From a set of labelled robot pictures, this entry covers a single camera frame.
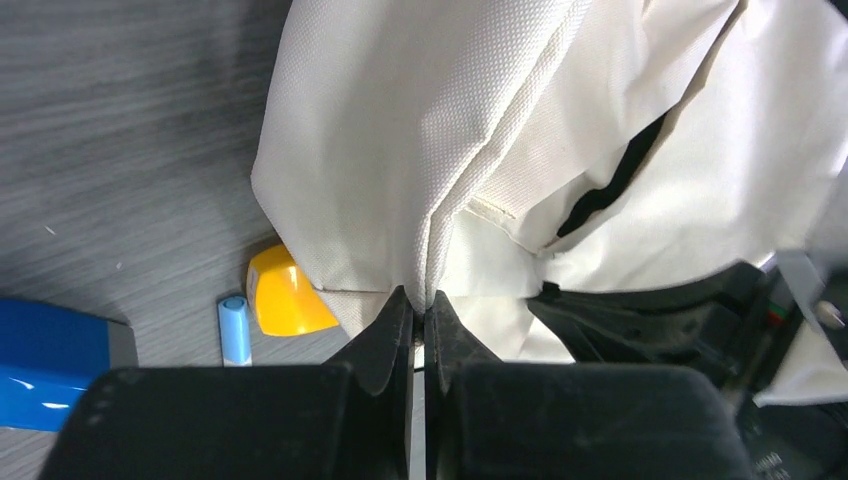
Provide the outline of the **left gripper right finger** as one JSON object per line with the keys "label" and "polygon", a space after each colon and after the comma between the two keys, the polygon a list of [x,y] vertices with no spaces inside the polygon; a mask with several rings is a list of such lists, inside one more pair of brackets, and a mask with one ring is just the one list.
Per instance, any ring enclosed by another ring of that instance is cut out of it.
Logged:
{"label": "left gripper right finger", "polygon": [[466,363],[500,362],[461,322],[447,295],[438,291],[423,319],[424,379],[429,398],[444,398]]}

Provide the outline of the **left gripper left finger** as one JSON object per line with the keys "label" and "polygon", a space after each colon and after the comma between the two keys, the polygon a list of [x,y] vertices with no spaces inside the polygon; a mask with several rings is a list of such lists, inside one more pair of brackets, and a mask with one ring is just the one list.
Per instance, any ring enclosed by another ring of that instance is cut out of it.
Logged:
{"label": "left gripper left finger", "polygon": [[414,309],[403,286],[396,287],[374,321],[325,364],[350,368],[360,388],[373,397],[410,391],[413,372]]}

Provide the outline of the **beige canvas backpack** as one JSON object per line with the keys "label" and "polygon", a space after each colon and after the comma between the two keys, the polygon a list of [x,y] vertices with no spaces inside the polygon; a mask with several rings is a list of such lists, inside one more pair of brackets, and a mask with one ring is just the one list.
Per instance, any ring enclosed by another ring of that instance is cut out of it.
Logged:
{"label": "beige canvas backpack", "polygon": [[503,359],[526,302],[818,243],[847,158],[831,1],[297,1],[255,197],[350,336],[403,286]]}

